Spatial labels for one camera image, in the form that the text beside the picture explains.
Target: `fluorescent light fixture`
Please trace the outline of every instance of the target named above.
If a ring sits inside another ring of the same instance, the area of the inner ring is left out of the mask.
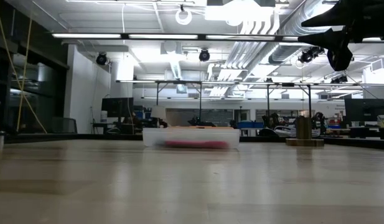
[[[276,5],[274,6],[276,9],[281,9],[283,7],[289,7],[290,6],[290,3],[288,2],[285,2],[285,3],[276,3]]]
[[[117,82],[121,82],[121,83],[155,83],[156,81],[148,81],[148,80],[117,80]]]
[[[197,39],[197,35],[190,34],[130,34],[130,39]]]
[[[346,94],[339,95],[339,96],[333,96],[332,98],[338,99],[338,98],[341,98],[343,96],[353,95],[353,94],[361,93],[361,92],[362,92],[362,90],[359,90],[359,91],[355,91],[355,92],[352,92],[352,93],[346,93]]]
[[[206,35],[207,40],[245,40],[245,41],[273,41],[274,36],[268,35]]]
[[[241,82],[239,84],[241,84],[241,85],[267,85],[267,84],[271,84],[271,83],[265,83],[265,82]]]
[[[62,39],[121,39],[121,34],[52,34]]]
[[[312,46],[311,44],[302,42],[279,42],[280,46]]]
[[[143,0],[143,1],[130,1],[130,0],[67,0],[67,2],[86,2],[86,3],[98,3],[98,4],[194,4],[193,1],[149,1],[149,0]]]
[[[378,43],[381,43],[381,42],[384,42],[384,40],[381,40],[379,37],[371,37],[371,38],[364,38],[362,40],[363,43],[365,42],[378,42]]]
[[[229,21],[231,26],[237,26],[242,21],[264,21],[273,10],[273,7],[261,7],[253,0],[233,0],[222,6],[207,6],[204,19]]]
[[[279,68],[279,65],[256,65],[251,71],[256,78],[264,78]]]
[[[298,37],[283,37],[283,41],[298,41]]]
[[[154,96],[142,96],[141,99],[157,99]],[[159,97],[159,99],[168,99],[168,97]]]
[[[224,84],[224,85],[232,85],[236,82],[202,82],[203,84]]]

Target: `red object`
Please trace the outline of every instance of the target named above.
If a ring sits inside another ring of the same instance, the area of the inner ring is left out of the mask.
[[[228,148],[228,143],[225,141],[166,141],[165,146],[226,149]]]

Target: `small cylinder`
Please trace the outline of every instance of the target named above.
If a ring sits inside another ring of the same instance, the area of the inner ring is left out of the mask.
[[[0,131],[0,151],[4,149],[5,132]]]

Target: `blue box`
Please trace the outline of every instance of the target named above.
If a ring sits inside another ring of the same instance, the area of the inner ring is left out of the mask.
[[[254,128],[264,128],[264,122],[255,122]]]
[[[237,128],[238,129],[241,129],[241,128],[254,128],[254,122],[239,122],[237,123]]]

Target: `wooden block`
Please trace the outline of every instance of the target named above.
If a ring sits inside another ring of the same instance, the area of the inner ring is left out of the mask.
[[[286,139],[287,146],[313,146],[313,147],[323,147],[323,139]]]
[[[311,139],[312,138],[312,125],[311,119],[299,117],[296,119],[297,138],[298,139]]]

